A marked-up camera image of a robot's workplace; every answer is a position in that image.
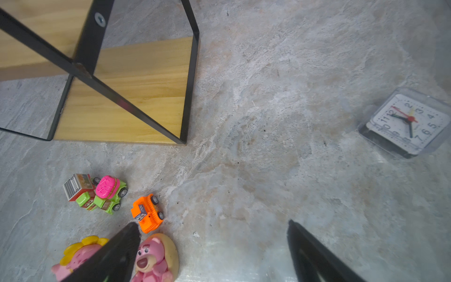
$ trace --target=screw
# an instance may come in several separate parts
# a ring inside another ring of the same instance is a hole
[[[97,12],[94,14],[94,18],[96,19],[96,23],[101,26],[101,27],[105,27],[106,26],[106,20],[105,18],[102,16],[101,13]]]

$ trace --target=clock face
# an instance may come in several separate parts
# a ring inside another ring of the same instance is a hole
[[[417,155],[450,121],[449,115],[396,94],[366,126],[408,153]]]

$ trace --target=orange toy car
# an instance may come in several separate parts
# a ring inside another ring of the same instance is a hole
[[[158,210],[156,204],[158,204],[158,198],[150,194],[136,200],[130,210],[133,217],[139,221],[144,233],[157,229],[163,222],[163,213]]]

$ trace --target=wooden plank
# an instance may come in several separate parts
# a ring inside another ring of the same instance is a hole
[[[0,7],[72,57],[92,0],[0,0]],[[35,51],[0,31],[0,81],[64,74]]]
[[[95,76],[180,137],[193,38],[102,49]],[[169,143],[79,80],[74,80],[55,139]]]

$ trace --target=toy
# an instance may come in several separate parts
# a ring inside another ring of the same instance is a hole
[[[151,235],[139,245],[136,274],[131,282],[173,282],[179,274],[179,254],[166,235]]]
[[[52,272],[55,274],[56,280],[59,282],[69,276],[107,242],[107,238],[89,236],[81,242],[67,247],[64,250],[64,257],[60,260],[60,263],[52,266]]]
[[[163,222],[164,215],[156,204],[158,204],[158,198],[154,194],[150,194],[136,200],[130,210],[133,217],[139,221],[144,233],[157,229]]]
[[[63,185],[68,200],[87,210],[97,207],[109,214],[118,211],[120,198],[127,194],[127,183],[112,176],[91,179],[89,174],[74,174]]]

